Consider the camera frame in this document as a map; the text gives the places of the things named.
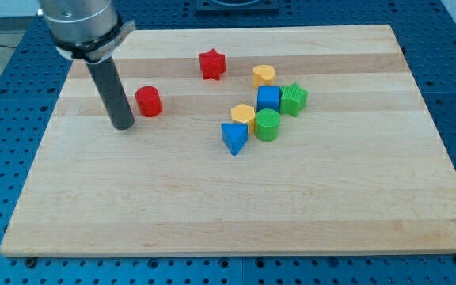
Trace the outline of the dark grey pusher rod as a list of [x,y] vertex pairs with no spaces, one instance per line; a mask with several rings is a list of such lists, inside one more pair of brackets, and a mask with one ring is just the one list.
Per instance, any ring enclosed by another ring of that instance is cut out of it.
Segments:
[[135,119],[113,59],[108,58],[98,64],[89,64],[88,70],[112,126],[117,130],[132,127]]

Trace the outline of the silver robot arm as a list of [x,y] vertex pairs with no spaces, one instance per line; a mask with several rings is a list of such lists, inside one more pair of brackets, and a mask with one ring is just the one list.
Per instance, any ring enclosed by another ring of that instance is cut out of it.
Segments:
[[112,0],[39,0],[58,53],[83,61],[117,130],[133,126],[135,119],[120,80],[114,51],[136,30],[123,21]]

